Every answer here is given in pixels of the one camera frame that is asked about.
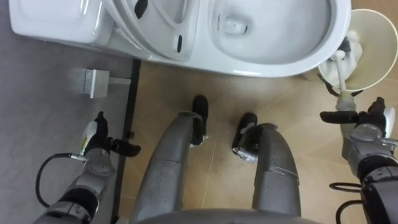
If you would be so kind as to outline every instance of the black shoe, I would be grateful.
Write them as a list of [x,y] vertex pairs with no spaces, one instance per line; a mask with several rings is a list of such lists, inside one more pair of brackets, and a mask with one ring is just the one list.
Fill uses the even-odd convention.
[[206,122],[209,115],[209,105],[205,96],[198,95],[193,99],[192,112],[199,114],[202,118],[193,120],[192,144],[198,146],[206,135]]
[[247,129],[256,125],[257,116],[254,113],[246,113],[245,115],[243,115],[236,130],[234,141],[232,142],[232,149],[238,147],[239,142]]

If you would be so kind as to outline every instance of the black cable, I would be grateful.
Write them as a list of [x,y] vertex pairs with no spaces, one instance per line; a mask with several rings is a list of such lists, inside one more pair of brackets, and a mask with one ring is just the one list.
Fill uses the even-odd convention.
[[[329,187],[333,190],[339,190],[342,192],[350,192],[350,193],[361,193],[362,186],[361,184],[354,184],[354,183],[346,183],[346,182],[336,182],[329,185]],[[341,224],[341,213],[343,213],[344,209],[351,205],[362,204],[361,200],[350,200],[338,207],[336,211],[336,224]]]
[[344,183],[344,182],[336,182],[329,185],[329,187],[333,190],[340,190],[343,192],[351,192],[351,193],[361,193],[361,184],[354,184],[354,183]]
[[340,205],[340,207],[338,207],[336,211],[336,224],[341,224],[341,213],[343,213],[344,209],[346,209],[351,205],[359,205],[359,204],[362,204],[361,200],[350,200]]
[[52,156],[50,156],[48,159],[46,159],[43,164],[40,166],[40,169],[37,173],[37,177],[36,177],[36,185],[35,185],[35,190],[36,190],[36,197],[37,200],[46,208],[49,208],[49,204],[47,202],[45,202],[40,194],[40,178],[42,176],[42,172],[44,167],[52,160],[55,158],[70,158],[72,156],[72,153],[58,153],[58,154],[54,154]]

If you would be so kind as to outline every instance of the gray floor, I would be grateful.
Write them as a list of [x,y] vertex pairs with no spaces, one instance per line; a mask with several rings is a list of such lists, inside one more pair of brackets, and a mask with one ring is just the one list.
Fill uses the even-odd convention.
[[[32,223],[45,211],[34,194],[35,175],[54,153],[78,152],[87,123],[103,110],[109,135],[122,135],[128,86],[111,85],[106,98],[81,94],[84,68],[130,77],[132,60],[15,35],[8,1],[0,1],[0,223]],[[117,156],[113,155],[114,165]],[[42,176],[41,191],[54,202],[83,164],[59,159]],[[113,187],[95,223],[109,223]]]

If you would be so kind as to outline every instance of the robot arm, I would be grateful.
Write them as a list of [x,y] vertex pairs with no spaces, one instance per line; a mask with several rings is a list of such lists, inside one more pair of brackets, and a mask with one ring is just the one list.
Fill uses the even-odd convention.
[[384,100],[377,98],[368,112],[321,113],[327,123],[356,123],[344,136],[342,156],[361,183],[360,202],[368,223],[398,223],[398,161],[394,157],[397,141],[384,137],[384,108]]
[[86,128],[81,154],[69,156],[84,161],[83,172],[72,182],[58,202],[50,205],[34,224],[89,224],[101,205],[106,187],[115,173],[109,157],[110,151],[132,157],[140,150],[139,146],[109,138],[108,123],[100,112],[95,121]]

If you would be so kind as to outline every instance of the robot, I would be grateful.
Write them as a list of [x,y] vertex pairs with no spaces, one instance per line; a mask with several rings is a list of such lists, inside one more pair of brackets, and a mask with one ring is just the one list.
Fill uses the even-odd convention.
[[[352,127],[343,135],[342,156],[360,184],[334,183],[330,187],[360,193],[361,200],[344,203],[336,213],[337,223],[341,223],[342,211],[356,203],[363,204],[368,223],[398,223],[397,141],[385,138],[385,107],[384,100],[377,98],[367,112],[320,114],[324,122]],[[207,99],[197,96],[192,110],[181,111],[168,126],[149,161],[130,223],[315,223],[301,217],[299,175],[289,145],[277,126],[257,124],[254,114],[243,116],[232,145],[235,154],[257,162],[252,209],[182,210],[188,153],[206,139],[207,117]],[[136,156],[140,151],[139,146],[109,138],[107,127],[103,113],[89,124],[81,154],[67,155],[85,162],[83,173],[58,202],[48,205],[35,224],[91,222],[114,174],[109,152]]]

